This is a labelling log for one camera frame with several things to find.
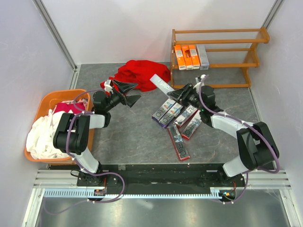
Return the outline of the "orange toothpaste box top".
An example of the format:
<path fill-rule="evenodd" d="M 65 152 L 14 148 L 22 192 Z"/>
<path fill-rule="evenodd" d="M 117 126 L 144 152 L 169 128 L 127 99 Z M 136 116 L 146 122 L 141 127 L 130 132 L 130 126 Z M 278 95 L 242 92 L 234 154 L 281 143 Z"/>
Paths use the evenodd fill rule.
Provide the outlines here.
<path fill-rule="evenodd" d="M 200 60 L 195 45 L 189 45 L 190 56 L 193 64 L 193 69 L 200 69 Z"/>

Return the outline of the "purple R&O box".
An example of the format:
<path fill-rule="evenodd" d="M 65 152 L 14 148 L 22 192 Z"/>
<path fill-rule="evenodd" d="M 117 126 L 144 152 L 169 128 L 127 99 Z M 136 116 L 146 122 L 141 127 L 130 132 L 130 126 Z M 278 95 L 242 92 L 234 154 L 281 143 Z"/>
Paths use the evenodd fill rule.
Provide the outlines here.
<path fill-rule="evenodd" d="M 156 122 L 159 120 L 169 111 L 169 109 L 175 104 L 176 102 L 172 99 L 167 99 L 161 107 L 152 115 L 152 119 Z"/>
<path fill-rule="evenodd" d="M 180 105 L 179 103 L 175 103 L 168 110 L 168 112 L 166 112 L 165 115 L 159 120 L 159 124 L 163 128 L 166 128 L 171 123 L 171 121 L 180 114 L 182 109 L 183 109 L 182 105 Z"/>

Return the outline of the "orange toothpaste box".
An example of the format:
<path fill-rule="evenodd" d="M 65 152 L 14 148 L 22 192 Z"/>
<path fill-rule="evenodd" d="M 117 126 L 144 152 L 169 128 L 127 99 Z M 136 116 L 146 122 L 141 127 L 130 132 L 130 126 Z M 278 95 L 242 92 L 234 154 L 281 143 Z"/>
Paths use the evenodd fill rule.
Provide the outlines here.
<path fill-rule="evenodd" d="M 174 52 L 177 58 L 177 63 L 178 63 L 178 69 L 179 70 L 185 70 L 186 69 L 186 64 L 183 56 L 183 52 L 181 49 L 180 45 L 175 45 L 174 46 Z"/>
<path fill-rule="evenodd" d="M 189 45 L 190 56 L 193 64 L 193 69 L 200 69 L 200 60 L 195 45 Z"/>

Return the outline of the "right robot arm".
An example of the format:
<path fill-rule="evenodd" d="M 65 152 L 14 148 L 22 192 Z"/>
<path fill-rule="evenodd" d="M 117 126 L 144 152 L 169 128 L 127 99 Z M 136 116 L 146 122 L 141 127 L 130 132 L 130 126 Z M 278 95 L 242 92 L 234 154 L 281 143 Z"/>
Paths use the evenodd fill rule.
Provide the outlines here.
<path fill-rule="evenodd" d="M 186 84 L 167 95 L 178 104 L 199 110 L 204 124 L 236 138 L 239 155 L 218 168 L 216 179 L 220 185 L 228 186 L 235 176 L 257 169 L 271 174 L 280 171 L 279 151 L 267 124 L 246 122 L 227 114 L 216 105 L 213 87 Z"/>

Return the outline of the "red R&O box bottom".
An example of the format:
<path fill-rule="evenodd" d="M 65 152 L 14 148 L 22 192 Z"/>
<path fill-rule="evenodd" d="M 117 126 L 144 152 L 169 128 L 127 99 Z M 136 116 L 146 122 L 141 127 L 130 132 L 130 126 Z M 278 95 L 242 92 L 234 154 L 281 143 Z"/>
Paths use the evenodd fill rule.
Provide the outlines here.
<path fill-rule="evenodd" d="M 168 132 L 174 146 L 177 157 L 180 161 L 184 161 L 190 158 L 188 150 L 185 147 L 185 143 L 183 141 L 183 137 L 181 136 L 176 125 L 169 126 Z"/>

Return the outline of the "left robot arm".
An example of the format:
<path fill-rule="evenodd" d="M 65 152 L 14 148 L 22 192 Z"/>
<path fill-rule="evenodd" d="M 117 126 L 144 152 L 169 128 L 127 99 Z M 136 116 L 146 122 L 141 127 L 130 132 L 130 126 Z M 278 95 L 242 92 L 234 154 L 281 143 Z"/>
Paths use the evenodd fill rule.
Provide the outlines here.
<path fill-rule="evenodd" d="M 78 186 L 105 184 L 106 177 L 103 175 L 102 164 L 93 157 L 88 148 L 89 131 L 106 128 L 111 120 L 109 111 L 118 104 L 132 107 L 141 96 L 128 96 L 127 93 L 136 86 L 137 83 L 109 79 L 105 82 L 103 90 L 94 91 L 91 111 L 62 114 L 53 138 L 53 146 L 68 154 L 80 167 Z"/>

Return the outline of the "orange toothpaste box windowed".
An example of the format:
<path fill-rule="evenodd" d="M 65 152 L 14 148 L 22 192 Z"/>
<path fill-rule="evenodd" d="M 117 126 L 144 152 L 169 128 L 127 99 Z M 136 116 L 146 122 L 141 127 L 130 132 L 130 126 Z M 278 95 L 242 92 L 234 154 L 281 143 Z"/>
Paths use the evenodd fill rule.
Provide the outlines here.
<path fill-rule="evenodd" d="M 181 46 L 185 65 L 186 65 L 186 70 L 192 70 L 193 69 L 193 63 L 190 55 L 190 50 L 188 45 L 183 45 Z"/>

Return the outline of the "silver toothpaste box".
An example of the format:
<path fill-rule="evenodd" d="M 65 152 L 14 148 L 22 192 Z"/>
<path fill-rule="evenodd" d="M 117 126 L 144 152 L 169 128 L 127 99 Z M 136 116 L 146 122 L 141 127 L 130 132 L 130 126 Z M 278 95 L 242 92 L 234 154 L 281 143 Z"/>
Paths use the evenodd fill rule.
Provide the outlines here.
<path fill-rule="evenodd" d="M 200 60 L 200 70 L 208 70 L 210 64 L 207 57 L 205 46 L 203 44 L 198 44 L 196 46 L 196 49 Z"/>
<path fill-rule="evenodd" d="M 168 96 L 168 92 L 175 90 L 167 82 L 165 82 L 161 77 L 159 77 L 157 74 L 154 74 L 150 78 L 150 82 L 153 83 L 166 96 Z"/>

